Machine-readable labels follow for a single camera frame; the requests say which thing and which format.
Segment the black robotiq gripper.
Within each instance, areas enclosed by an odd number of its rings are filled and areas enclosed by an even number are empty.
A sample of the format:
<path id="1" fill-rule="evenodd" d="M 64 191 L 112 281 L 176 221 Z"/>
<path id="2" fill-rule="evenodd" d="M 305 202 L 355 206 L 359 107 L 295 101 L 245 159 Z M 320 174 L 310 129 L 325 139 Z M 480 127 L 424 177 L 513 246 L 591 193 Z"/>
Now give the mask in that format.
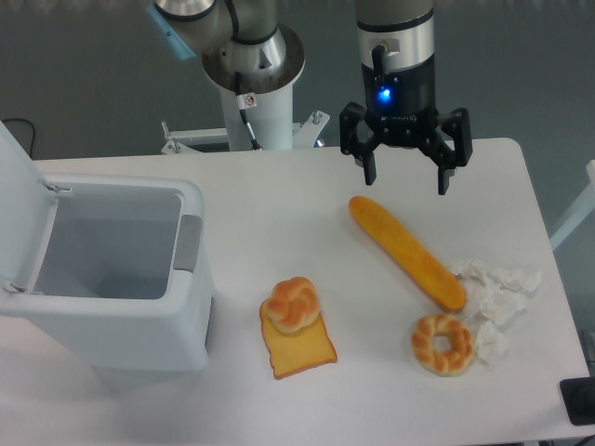
<path id="1" fill-rule="evenodd" d="M 365 107 L 349 102 L 339 115 L 339 147 L 364 170 L 366 186 L 377 179 L 374 150 L 380 142 L 392 147 L 418 148 L 437 166 L 438 193 L 445 195 L 450 178 L 468 164 L 473 153 L 469 111 L 436 111 L 435 60 L 375 79 L 363 66 Z M 366 141 L 358 135 L 365 121 L 374 132 Z"/>

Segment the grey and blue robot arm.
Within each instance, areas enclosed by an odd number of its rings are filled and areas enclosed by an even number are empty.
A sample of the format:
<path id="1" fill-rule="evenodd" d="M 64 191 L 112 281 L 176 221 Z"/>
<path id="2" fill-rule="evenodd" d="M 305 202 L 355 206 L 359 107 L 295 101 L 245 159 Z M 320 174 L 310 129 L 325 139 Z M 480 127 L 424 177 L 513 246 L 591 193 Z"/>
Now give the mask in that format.
<path id="1" fill-rule="evenodd" d="M 220 91 L 232 150 L 294 145 L 293 85 L 305 53 L 275 2 L 151 1 L 147 12 L 178 58 L 201 58 Z M 378 146 L 417 149 L 437 165 L 445 194 L 472 143 L 467 110 L 436 107 L 432 2 L 358 1 L 355 15 L 365 102 L 341 111 L 340 150 L 372 184 Z"/>

